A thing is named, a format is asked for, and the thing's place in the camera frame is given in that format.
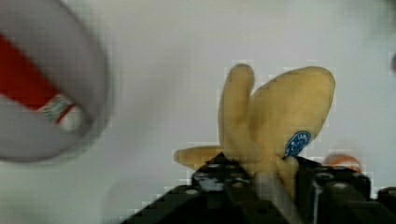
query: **stuffed toy ear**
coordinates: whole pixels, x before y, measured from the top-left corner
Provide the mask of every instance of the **stuffed toy ear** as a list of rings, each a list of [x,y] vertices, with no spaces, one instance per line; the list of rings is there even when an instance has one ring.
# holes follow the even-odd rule
[[[252,141],[248,127],[250,94],[254,85],[253,69],[236,65],[227,76],[219,104],[219,140],[225,157],[243,163],[257,162],[261,150]]]
[[[191,147],[178,150],[174,155],[174,160],[193,170],[198,170],[205,165],[206,161],[212,160],[221,151],[220,146]]]

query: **toy's fabric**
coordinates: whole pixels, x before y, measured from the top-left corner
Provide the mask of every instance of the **toy's fabric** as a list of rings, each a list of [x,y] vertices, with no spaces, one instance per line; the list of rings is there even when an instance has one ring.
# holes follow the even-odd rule
[[[251,175],[278,174],[294,197],[296,156],[316,138],[332,105],[335,81],[321,67],[284,73],[251,94],[254,73],[236,65],[227,77],[219,105],[220,146],[179,150],[175,160],[198,169],[220,152]]]

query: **screw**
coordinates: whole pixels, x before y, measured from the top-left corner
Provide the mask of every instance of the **screw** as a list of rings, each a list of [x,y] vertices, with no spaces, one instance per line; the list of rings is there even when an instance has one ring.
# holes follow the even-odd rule
[[[209,165],[207,165],[207,167],[209,167],[209,168],[218,168],[220,165],[218,165],[218,164],[209,164]]]
[[[236,169],[235,165],[226,165],[225,168],[227,169]]]
[[[335,183],[335,184],[332,185],[332,186],[335,187],[335,188],[338,188],[338,189],[344,189],[344,188],[347,187],[347,185],[344,184],[344,183]]]
[[[236,183],[233,183],[233,187],[236,189],[240,189],[240,188],[244,187],[244,184],[241,182],[236,182]]]
[[[207,174],[202,173],[202,172],[197,172],[197,173],[195,173],[195,176],[197,176],[197,177],[205,177],[205,176],[207,176]]]
[[[184,192],[186,192],[186,194],[197,194],[198,190],[196,190],[196,189],[186,189]]]

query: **red stripe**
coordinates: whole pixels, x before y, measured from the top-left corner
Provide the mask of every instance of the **red stripe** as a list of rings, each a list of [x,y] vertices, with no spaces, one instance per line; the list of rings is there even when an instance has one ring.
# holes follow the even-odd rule
[[[67,113],[70,112],[70,110],[72,110],[73,107],[75,107],[76,105],[72,104],[70,106],[68,106],[66,108],[66,110],[64,110],[64,112],[61,113],[61,116],[59,116],[59,118],[56,119],[56,123],[59,124],[61,122],[61,120],[64,118],[64,116],[66,116]]]

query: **blue tag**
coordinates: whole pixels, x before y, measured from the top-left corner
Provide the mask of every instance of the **blue tag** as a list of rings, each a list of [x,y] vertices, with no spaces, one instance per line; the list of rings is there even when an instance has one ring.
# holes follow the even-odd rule
[[[291,156],[296,157],[303,148],[308,145],[311,139],[309,132],[301,131],[294,134],[294,136],[286,144],[285,157]]]

